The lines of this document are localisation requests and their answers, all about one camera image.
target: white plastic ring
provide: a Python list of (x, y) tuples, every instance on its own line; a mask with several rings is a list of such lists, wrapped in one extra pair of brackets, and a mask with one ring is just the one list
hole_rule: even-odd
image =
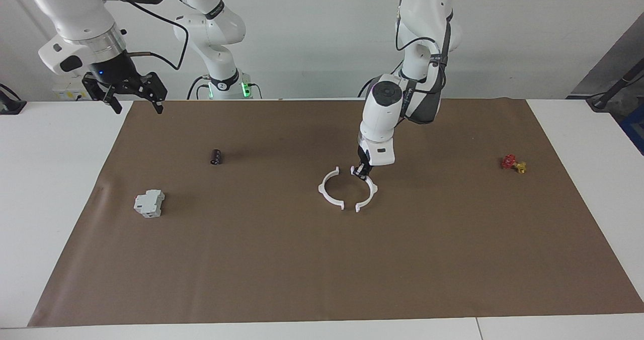
[[(351, 167), (351, 172), (352, 173), (354, 172), (354, 167), (353, 166)], [(356, 204), (356, 213), (359, 213), (360, 209), (362, 207), (364, 207), (365, 205), (369, 204), (369, 202), (371, 202), (371, 200), (373, 199), (373, 194), (375, 194), (378, 191), (378, 186), (373, 183), (371, 178), (366, 177), (366, 179), (364, 181), (369, 186), (369, 198), (366, 198), (366, 200), (364, 202), (360, 202), (360, 203)]]
[(336, 170), (332, 171), (331, 173), (328, 173), (326, 177), (324, 177), (324, 180), (322, 181), (322, 184), (317, 187), (317, 190), (322, 193), (324, 198), (331, 203), (332, 205), (336, 205), (340, 207), (341, 210), (345, 210), (345, 201), (343, 200), (337, 200), (335, 198), (332, 198), (328, 193), (326, 189), (327, 181), (333, 177), (336, 177), (340, 175), (340, 168), (336, 166)]

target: red toy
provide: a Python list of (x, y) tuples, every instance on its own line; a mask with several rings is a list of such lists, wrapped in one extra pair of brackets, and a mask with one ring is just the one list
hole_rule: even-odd
[(514, 155), (509, 154), (509, 155), (506, 155), (506, 157), (503, 158), (503, 161), (501, 161), (501, 166), (504, 169), (510, 169), (510, 168), (513, 168), (513, 166), (516, 163), (517, 163), (517, 158)]

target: black cable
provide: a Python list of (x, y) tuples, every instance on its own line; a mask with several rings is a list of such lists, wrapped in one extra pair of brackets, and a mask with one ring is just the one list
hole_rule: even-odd
[(207, 89), (209, 89), (209, 88), (210, 88), (210, 86), (209, 86), (209, 85), (200, 85), (200, 86), (197, 88), (197, 99), (198, 99), (198, 100), (199, 100), (199, 89), (202, 89), (202, 88), (207, 88)]
[[(396, 66), (396, 68), (395, 68), (395, 69), (393, 69), (393, 71), (391, 72), (391, 74), (394, 74), (394, 73), (396, 72), (396, 70), (397, 70), (398, 68), (400, 68), (400, 67), (401, 67), (401, 65), (403, 65), (403, 62), (404, 62), (404, 61), (405, 61), (404, 59), (403, 59), (403, 60), (401, 60), (401, 61), (400, 61), (400, 63), (398, 63), (398, 66)], [(363, 94), (364, 89), (365, 89), (367, 86), (369, 86), (369, 83), (372, 83), (372, 81), (373, 81), (374, 79), (375, 79), (375, 77), (374, 77), (374, 78), (372, 78), (372, 79), (370, 79), (369, 81), (367, 81), (367, 82), (364, 84), (363, 88), (361, 88), (360, 93), (358, 94), (358, 96), (356, 96), (356, 97), (362, 97), (362, 94)]]
[(396, 21), (396, 50), (397, 51), (402, 51), (403, 49), (406, 49), (413, 43), (416, 43), (418, 41), (430, 41), (432, 42), (435, 46), (436, 49), (439, 50), (439, 54), (441, 54), (441, 49), (439, 49), (438, 44), (436, 43), (436, 40), (434, 40), (431, 37), (418, 37), (414, 38), (414, 40), (411, 40), (410, 42), (407, 42), (403, 47), (398, 47), (398, 33), (400, 32), (400, 6), (403, 4), (403, 0), (398, 1), (398, 19)]
[(8, 93), (10, 93), (11, 95), (14, 95), (14, 97), (16, 97), (16, 99), (18, 99), (18, 101), (22, 101), (22, 100), (20, 99), (20, 97), (18, 96), (18, 94), (16, 94), (16, 93), (14, 92), (14, 90), (12, 90), (12, 89), (8, 88), (6, 85), (3, 85), (2, 83), (0, 83), (0, 88), (5, 89), (5, 91), (7, 91)]
[(173, 69), (179, 70), (181, 68), (182, 63), (184, 63), (184, 57), (186, 56), (186, 49), (188, 47), (188, 38), (189, 38), (188, 30), (184, 26), (180, 25), (179, 23), (170, 21), (169, 19), (167, 19), (165, 17), (161, 17), (161, 16), (157, 15), (156, 13), (154, 13), (152, 11), (149, 11), (146, 8), (143, 8), (142, 6), (139, 6), (138, 4), (134, 3), (131, 0), (125, 0), (125, 1), (127, 3), (130, 3), (132, 6), (135, 6), (139, 10), (151, 15), (152, 17), (155, 17), (156, 19), (159, 19), (161, 21), (164, 21), (165, 23), (169, 23), (169, 24), (171, 24), (173, 26), (176, 26), (176, 27), (179, 27), (179, 28), (183, 29), (183, 31), (186, 33), (186, 41), (184, 42), (184, 49), (182, 49), (182, 51), (181, 51), (181, 56), (179, 58), (179, 63), (177, 65), (174, 65), (174, 63), (170, 62), (167, 58), (161, 56), (160, 54), (156, 54), (156, 53), (152, 53), (152, 52), (132, 52), (132, 53), (129, 54), (129, 56), (132, 56), (132, 57), (152, 56), (152, 57), (160, 58), (165, 63), (170, 65), (170, 67), (172, 67)]
[(439, 91), (442, 91), (445, 88), (445, 85), (447, 85), (447, 75), (445, 74), (445, 66), (443, 64), (441, 64), (441, 66), (439, 67), (439, 75), (441, 75), (441, 88), (439, 88), (437, 91), (432, 92), (432, 91), (414, 89), (414, 92), (424, 93), (424, 94), (435, 94)]
[(262, 88), (257, 83), (249, 83), (248, 86), (253, 87), (255, 86), (258, 91), (260, 91), (260, 100), (264, 100), (264, 97), (262, 96)]
[(405, 61), (405, 59), (400, 60), (400, 63), (398, 63), (398, 66), (396, 66), (396, 68), (393, 69), (393, 71), (390, 74), (394, 74), (396, 72), (396, 70), (403, 65), (404, 61)]
[[(642, 75), (641, 75), (640, 77), (638, 77), (637, 79), (633, 79), (633, 81), (630, 81), (628, 84), (626, 84), (626, 86), (624, 86), (624, 88), (627, 88), (627, 87), (629, 87), (629, 86), (632, 86), (632, 85), (636, 84), (636, 83), (637, 83), (638, 81), (640, 81), (640, 79), (642, 79), (642, 78), (644, 78), (644, 74), (642, 74)], [(586, 100), (588, 100), (588, 99), (592, 99), (593, 97), (598, 97), (598, 96), (601, 96), (601, 95), (605, 95), (606, 93), (608, 93), (608, 91), (604, 91), (604, 92), (602, 92), (602, 93), (596, 93), (596, 94), (591, 95), (591, 96), (586, 96), (586, 97), (584, 97), (584, 99), (586, 99)]]
[(365, 89), (367, 86), (369, 86), (369, 83), (372, 83), (372, 81), (373, 81), (374, 79), (375, 79), (375, 77), (374, 77), (374, 78), (372, 78), (372, 79), (370, 79), (369, 81), (367, 81), (367, 82), (364, 84), (363, 88), (361, 88), (361, 89), (360, 89), (360, 93), (359, 93), (359, 94), (358, 94), (358, 96), (356, 96), (356, 97), (362, 97), (362, 93), (364, 92), (364, 89)]
[(192, 95), (192, 94), (193, 94), (193, 90), (195, 89), (195, 85), (196, 85), (196, 84), (197, 84), (201, 79), (205, 79), (205, 78), (203, 78), (203, 76), (199, 76), (199, 77), (197, 77), (197, 78), (195, 79), (195, 81), (193, 81), (193, 84), (192, 84), (192, 85), (190, 85), (190, 90), (188, 90), (188, 96), (186, 97), (186, 100), (190, 100), (190, 95)]
[(183, 5), (184, 5), (184, 6), (186, 6), (186, 7), (188, 7), (188, 8), (192, 8), (193, 10), (195, 10), (195, 7), (193, 7), (193, 6), (189, 5), (188, 3), (186, 3), (186, 1), (184, 1), (184, 0), (178, 0), (178, 1), (180, 1), (181, 3), (183, 3)]
[(627, 88), (628, 86), (632, 86), (632, 85), (636, 84), (636, 83), (637, 83), (637, 81), (640, 81), (640, 79), (642, 79), (642, 77), (644, 77), (644, 74), (642, 74), (638, 79), (634, 79), (633, 81), (630, 81), (630, 82), (629, 82), (626, 86), (624, 86), (624, 87), (625, 87), (625, 88)]
[(396, 124), (396, 126), (394, 126), (393, 128), (394, 129), (397, 128), (398, 125), (400, 125), (401, 122), (404, 122), (404, 120), (405, 120), (405, 118), (400, 118), (400, 120), (398, 120), (398, 123)]

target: green led light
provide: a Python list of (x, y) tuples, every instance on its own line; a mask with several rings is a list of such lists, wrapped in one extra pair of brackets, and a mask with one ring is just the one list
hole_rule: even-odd
[(247, 83), (242, 82), (241, 89), (244, 91), (244, 97), (249, 97), (251, 95), (251, 88), (248, 86)]

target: white table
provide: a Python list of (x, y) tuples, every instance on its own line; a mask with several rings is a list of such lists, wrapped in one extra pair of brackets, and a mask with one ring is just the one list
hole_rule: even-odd
[[(530, 107), (644, 298), (644, 157), (585, 102)], [(30, 103), (0, 116), (0, 338), (644, 338), (644, 313), (401, 321), (21, 328), (26, 326), (125, 114), (103, 104)]]

